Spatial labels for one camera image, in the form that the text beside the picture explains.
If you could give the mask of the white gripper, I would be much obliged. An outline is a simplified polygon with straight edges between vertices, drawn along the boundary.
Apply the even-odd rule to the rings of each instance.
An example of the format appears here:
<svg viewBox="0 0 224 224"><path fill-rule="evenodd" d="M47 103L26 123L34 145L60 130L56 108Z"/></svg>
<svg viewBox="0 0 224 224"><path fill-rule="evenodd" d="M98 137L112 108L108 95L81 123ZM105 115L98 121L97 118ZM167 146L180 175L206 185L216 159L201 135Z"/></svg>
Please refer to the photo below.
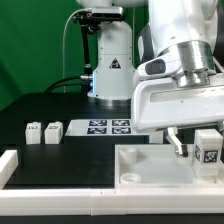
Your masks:
<svg viewBox="0 0 224 224"><path fill-rule="evenodd" d="M166 129L166 139L178 157L188 148L177 138L178 128L224 121L224 78L213 77L208 86L177 88L171 78L147 80L135 89L131 102L132 126L138 133Z"/></svg>

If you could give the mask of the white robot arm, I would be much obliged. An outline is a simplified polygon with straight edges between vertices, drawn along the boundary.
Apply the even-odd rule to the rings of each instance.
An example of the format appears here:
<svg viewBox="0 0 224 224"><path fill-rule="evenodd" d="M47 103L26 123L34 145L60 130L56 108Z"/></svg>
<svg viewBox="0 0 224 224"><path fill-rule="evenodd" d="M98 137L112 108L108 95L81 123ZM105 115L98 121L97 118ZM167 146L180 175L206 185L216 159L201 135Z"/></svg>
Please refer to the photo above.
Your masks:
<svg viewBox="0 0 224 224"><path fill-rule="evenodd" d="M179 128L224 121L224 73L214 59L221 39L219 0L76 0L84 26L97 31L98 66L88 98L113 105L131 102L138 133L166 130L177 154ZM140 65L128 58L131 30L121 20L125 7L146 4L149 23L138 39Z"/></svg>

